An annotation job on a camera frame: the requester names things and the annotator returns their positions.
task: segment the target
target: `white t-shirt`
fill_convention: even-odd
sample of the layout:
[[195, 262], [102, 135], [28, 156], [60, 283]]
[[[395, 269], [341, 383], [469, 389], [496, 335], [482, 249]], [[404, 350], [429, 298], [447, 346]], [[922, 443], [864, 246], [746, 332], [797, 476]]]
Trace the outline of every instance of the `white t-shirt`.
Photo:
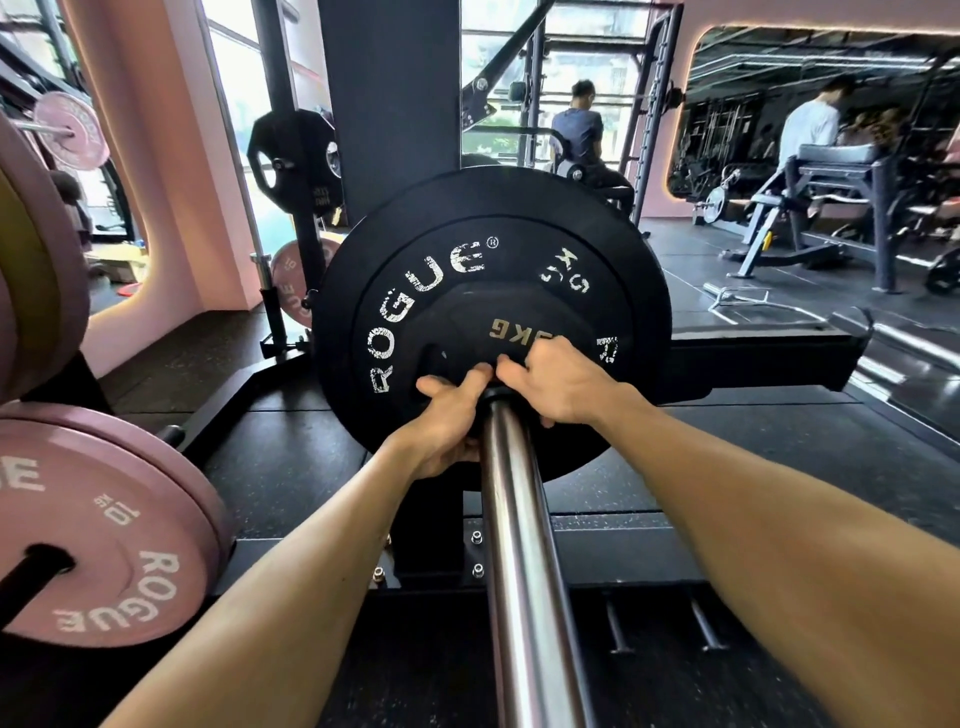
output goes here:
[[840, 112], [823, 101], [807, 101], [793, 109], [780, 135], [780, 169], [800, 152], [803, 144], [828, 147], [836, 143]]

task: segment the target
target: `pink weight plate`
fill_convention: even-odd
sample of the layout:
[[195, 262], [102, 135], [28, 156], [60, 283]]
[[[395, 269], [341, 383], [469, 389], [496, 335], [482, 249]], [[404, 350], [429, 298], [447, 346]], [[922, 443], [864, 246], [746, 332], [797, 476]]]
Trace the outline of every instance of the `pink weight plate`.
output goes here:
[[220, 550], [219, 574], [226, 567], [236, 528], [233, 518], [206, 476], [183, 455], [145, 429], [103, 412], [66, 404], [10, 402], [0, 407], [0, 419], [30, 420], [70, 427], [106, 440], [143, 458], [194, 499], [217, 536]]
[[165, 474], [65, 427], [0, 421], [0, 574], [28, 546], [76, 566], [55, 576], [7, 626], [80, 647], [145, 643], [179, 629], [216, 578], [213, 529]]
[[7, 382], [16, 359], [16, 317], [7, 291], [7, 283], [0, 275], [0, 394], [7, 391]]
[[36, 373], [36, 386], [63, 369], [84, 340], [90, 318], [86, 262], [80, 238], [50, 180], [50, 173], [3, 114], [0, 114], [0, 169], [23, 201], [46, 245], [60, 291], [60, 341], [47, 371]]
[[[340, 241], [326, 235], [320, 236], [324, 246], [324, 260], [330, 264]], [[303, 266], [300, 262], [300, 246], [297, 241], [287, 243], [280, 248], [270, 264], [274, 285], [280, 293], [280, 308], [290, 318], [305, 328], [313, 327], [310, 311], [301, 304], [306, 297], [306, 281], [303, 279]]]
[[76, 96], [62, 91], [43, 94], [34, 104], [34, 120], [73, 132], [73, 136], [40, 135], [50, 154], [64, 167], [90, 171], [109, 159], [110, 149], [97, 112]]

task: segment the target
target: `barbell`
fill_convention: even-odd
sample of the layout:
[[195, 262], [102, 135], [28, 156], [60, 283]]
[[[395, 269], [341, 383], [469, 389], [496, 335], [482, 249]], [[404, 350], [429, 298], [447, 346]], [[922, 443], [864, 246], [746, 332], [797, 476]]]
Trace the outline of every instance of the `barbell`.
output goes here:
[[85, 101], [63, 91], [50, 91], [37, 99], [34, 118], [13, 120], [22, 132], [34, 132], [50, 155], [64, 167], [89, 171], [110, 156], [97, 113]]

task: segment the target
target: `black column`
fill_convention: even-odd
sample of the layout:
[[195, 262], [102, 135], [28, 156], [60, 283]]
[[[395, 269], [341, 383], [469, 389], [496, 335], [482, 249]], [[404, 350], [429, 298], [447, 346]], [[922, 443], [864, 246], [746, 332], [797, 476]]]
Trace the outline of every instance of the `black column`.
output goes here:
[[319, 0], [350, 220], [460, 169], [458, 0]]

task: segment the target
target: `person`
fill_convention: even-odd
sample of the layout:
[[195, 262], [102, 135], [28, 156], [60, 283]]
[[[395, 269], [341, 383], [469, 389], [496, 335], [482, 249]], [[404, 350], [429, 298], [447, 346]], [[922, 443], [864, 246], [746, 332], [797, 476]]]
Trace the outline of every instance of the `person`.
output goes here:
[[873, 116], [864, 111], [858, 113], [853, 123], [837, 136], [837, 146], [856, 147], [861, 144], [873, 144], [874, 136], [870, 133], [873, 125]]
[[[615, 169], [600, 158], [603, 148], [603, 118], [591, 109], [596, 99], [593, 81], [578, 81], [571, 89], [570, 108], [553, 117], [551, 128], [566, 139], [569, 149], [565, 152], [557, 139], [550, 137], [551, 156], [554, 161], [569, 159], [585, 169], [585, 182], [591, 187], [633, 187]], [[633, 209], [633, 198], [623, 200], [621, 209], [628, 215]]]
[[876, 123], [869, 128], [873, 136], [873, 143], [886, 153], [893, 152], [900, 141], [900, 134], [906, 117], [907, 112], [901, 107], [884, 109]]
[[[104, 728], [313, 726], [411, 482], [476, 460], [488, 364], [431, 377], [425, 411], [254, 564]], [[496, 376], [543, 426], [592, 426], [642, 473], [743, 624], [849, 728], [960, 725], [960, 550], [811, 475], [680, 422], [566, 339]]]
[[790, 112], [780, 134], [780, 169], [795, 157], [804, 144], [828, 147], [836, 143], [840, 131], [840, 102], [856, 90], [856, 78], [837, 76], [811, 99]]

